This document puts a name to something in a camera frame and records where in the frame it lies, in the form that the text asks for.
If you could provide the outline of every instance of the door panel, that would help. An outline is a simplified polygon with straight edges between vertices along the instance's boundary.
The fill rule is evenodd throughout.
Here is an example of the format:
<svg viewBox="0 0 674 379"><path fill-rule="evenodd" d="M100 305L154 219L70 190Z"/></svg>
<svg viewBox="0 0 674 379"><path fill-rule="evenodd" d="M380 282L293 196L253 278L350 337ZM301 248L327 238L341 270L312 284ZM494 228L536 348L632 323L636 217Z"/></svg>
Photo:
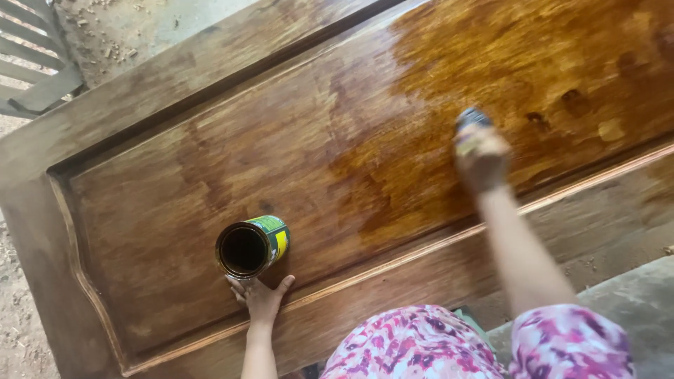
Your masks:
<svg viewBox="0 0 674 379"><path fill-rule="evenodd" d="M297 277L274 337L283 372L326 357L376 312L458 305L493 291L483 229L453 169L454 118L467 106L486 110L511 142L510 181L519 194L533 194L524 211L548 231L543 239L560 262L645 227L644 205L627 195L638 192L627 183L671 160L671 7L655 0L337 3L306 5L330 21L316 31L324 24L300 2L274 2L271 9L303 18L279 42L287 55L267 42L271 63L252 53L232 66L246 68L223 68L236 80L200 74L207 63L195 59L189 85L176 76L127 94L138 99L139 114L119 121L101 111L96 125L80 121L77 111L105 91L133 88L131 73L0 141L5 162L16 163L3 174L19 183L0 179L10 228L35 228L26 220L37 205L27 203L40 199L63 225L46 234L59 241L54 248L28 241L42 227L19 234L22 262L58 258L51 270L77 292L73 309L85 309L80 317L92 325L61 336L55 305L36 296L64 376L236 378L247 314L214 246L227 225L262 214L282 218L293 236L290 253L262 277L269 285ZM276 25L260 9L245 9L254 18L246 25ZM214 49L214 32L138 69L211 54L204 50ZM294 50L298 40L302 51ZM251 49L246 41L233 52ZM169 86L184 92L142 106ZM120 111L121 100L110 103ZM54 138L49 125L64 117L74 126ZM22 141L28 151L13 147ZM610 167L617 168L593 176ZM658 180L671 181L663 175ZM39 196L26 191L35 186ZM668 194L666 185L657 188L657 196ZM609 192L623 208L613 209ZM565 213L570 198L587 204L587 214ZM574 245L579 235L592 243ZM31 270L35 292L41 284ZM84 367L66 351L89 337L101 350L98 363Z"/></svg>

